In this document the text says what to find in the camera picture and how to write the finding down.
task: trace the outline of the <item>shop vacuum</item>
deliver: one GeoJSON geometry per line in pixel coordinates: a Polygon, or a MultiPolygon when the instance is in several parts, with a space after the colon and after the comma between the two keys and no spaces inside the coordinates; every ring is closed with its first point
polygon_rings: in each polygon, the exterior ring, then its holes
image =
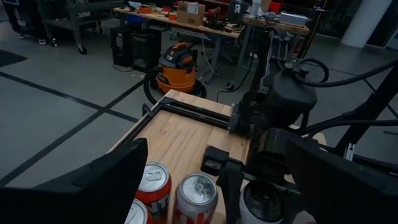
{"type": "Polygon", "coordinates": [[[206,98],[205,86],[196,79],[198,50],[192,50],[196,44],[181,42],[170,47],[160,57],[159,66],[147,72],[144,92],[151,103],[156,104],[157,100],[152,96],[150,87],[163,93],[177,90],[206,98]]]}

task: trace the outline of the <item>floor mat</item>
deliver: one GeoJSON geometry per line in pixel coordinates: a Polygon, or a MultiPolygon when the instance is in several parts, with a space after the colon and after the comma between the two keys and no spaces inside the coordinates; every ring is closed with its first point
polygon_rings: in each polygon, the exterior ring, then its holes
{"type": "Polygon", "coordinates": [[[26,60],[25,57],[16,55],[5,50],[0,50],[0,68],[6,65],[12,65],[13,63],[21,62],[26,60]]]}

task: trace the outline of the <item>gray floor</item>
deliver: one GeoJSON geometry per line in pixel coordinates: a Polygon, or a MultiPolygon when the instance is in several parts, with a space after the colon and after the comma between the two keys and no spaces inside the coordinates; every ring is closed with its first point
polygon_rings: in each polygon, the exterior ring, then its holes
{"type": "MultiPolygon", "coordinates": [[[[106,34],[109,27],[117,24],[117,21],[106,22],[106,34]]],[[[98,110],[107,107],[140,118],[141,105],[149,103],[141,87],[115,105],[111,103],[141,81],[143,74],[117,71],[112,67],[106,38],[94,32],[85,37],[86,56],[77,52],[72,41],[61,42],[58,48],[40,46],[34,39],[19,39],[7,22],[0,23],[0,49],[29,58],[2,67],[0,72],[66,94],[59,97],[32,85],[0,77],[0,186],[32,187],[96,159],[134,124],[109,114],[109,111],[98,110]],[[80,103],[71,100],[72,96],[79,98],[80,103]]],[[[169,33],[164,33],[163,50],[177,41],[169,40],[169,33]]],[[[318,58],[334,69],[330,80],[335,81],[382,65],[397,58],[398,53],[358,50],[334,40],[317,38],[307,56],[318,58]]],[[[198,73],[207,68],[200,56],[198,73]]],[[[310,69],[312,76],[322,75],[318,67],[310,66],[310,69]]],[[[215,100],[217,91],[224,89],[235,68],[220,63],[220,70],[221,75],[206,86],[211,100],[215,100]]],[[[246,69],[240,68],[239,71],[243,75],[246,69]]],[[[377,88],[386,74],[372,77],[369,82],[377,88]]],[[[222,94],[220,101],[237,103],[248,86],[249,82],[246,82],[239,91],[222,94]]],[[[365,82],[358,82],[350,86],[318,89],[317,93],[318,104],[310,113],[310,123],[357,107],[372,93],[372,89],[365,82]]],[[[391,106],[398,111],[398,98],[391,102],[391,106]]],[[[385,110],[379,119],[396,117],[385,110]]],[[[326,130],[328,144],[334,146],[345,130],[345,127],[326,130]]],[[[371,128],[359,142],[357,153],[398,163],[398,151],[395,150],[398,139],[383,131],[398,131],[398,128],[371,128]]]]}

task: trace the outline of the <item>wooden board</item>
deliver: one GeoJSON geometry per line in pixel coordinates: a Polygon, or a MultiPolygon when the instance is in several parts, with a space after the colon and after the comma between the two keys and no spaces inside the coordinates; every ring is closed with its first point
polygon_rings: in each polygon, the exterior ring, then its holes
{"type": "Polygon", "coordinates": [[[135,16],[140,16],[140,17],[143,17],[145,19],[153,19],[153,20],[166,22],[166,23],[174,24],[174,25],[178,25],[178,26],[188,27],[188,28],[192,28],[192,29],[198,29],[198,30],[201,30],[203,32],[209,32],[209,33],[212,33],[212,34],[224,35],[224,36],[227,36],[227,37],[238,38],[239,35],[240,35],[239,32],[227,33],[227,32],[223,32],[221,30],[210,29],[210,28],[205,27],[203,25],[194,26],[194,25],[185,24],[185,23],[182,23],[182,22],[171,21],[171,20],[169,20],[168,17],[165,17],[163,14],[141,14],[141,13],[137,13],[137,12],[127,12],[124,9],[120,9],[120,8],[114,8],[113,11],[121,12],[121,13],[125,13],[125,14],[130,14],[130,15],[135,15],[135,16]]]}
{"type": "Polygon", "coordinates": [[[264,19],[251,18],[248,15],[243,17],[243,22],[245,24],[250,24],[259,27],[274,26],[276,29],[279,29],[280,31],[290,32],[292,34],[298,34],[298,35],[307,35],[310,32],[310,29],[308,27],[297,27],[279,22],[270,22],[268,24],[264,19]]]}
{"type": "MultiPolygon", "coordinates": [[[[225,115],[230,115],[232,110],[230,106],[174,90],[170,90],[166,96],[225,115]]],[[[230,157],[245,161],[250,143],[249,139],[228,134],[224,129],[166,111],[158,112],[152,121],[139,133],[137,138],[146,138],[148,140],[147,161],[162,163],[167,167],[172,177],[168,223],[171,223],[172,219],[172,207],[177,184],[186,175],[200,171],[201,159],[207,146],[217,147],[229,152],[230,157]]],[[[315,138],[320,143],[326,144],[322,134],[317,134],[315,138]]],[[[218,194],[218,206],[212,220],[212,223],[217,224],[225,221],[224,199],[219,187],[218,194]]]]}

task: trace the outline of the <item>vacuum hose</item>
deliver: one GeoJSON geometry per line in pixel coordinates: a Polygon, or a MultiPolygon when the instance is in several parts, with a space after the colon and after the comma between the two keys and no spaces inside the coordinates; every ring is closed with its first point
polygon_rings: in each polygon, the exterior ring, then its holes
{"type": "MultiPolygon", "coordinates": [[[[148,98],[148,100],[152,104],[156,104],[157,100],[154,98],[154,96],[152,96],[152,93],[150,92],[149,87],[151,86],[151,83],[153,83],[153,84],[156,83],[156,76],[161,71],[162,71],[162,68],[160,68],[160,67],[151,69],[147,72],[147,74],[145,75],[145,78],[144,78],[144,84],[143,84],[144,85],[144,93],[145,93],[146,97],[148,98]]],[[[199,93],[200,93],[200,95],[199,95],[200,98],[206,98],[207,91],[206,91],[205,86],[198,80],[195,80],[193,90],[189,94],[197,95],[199,93]]]]}

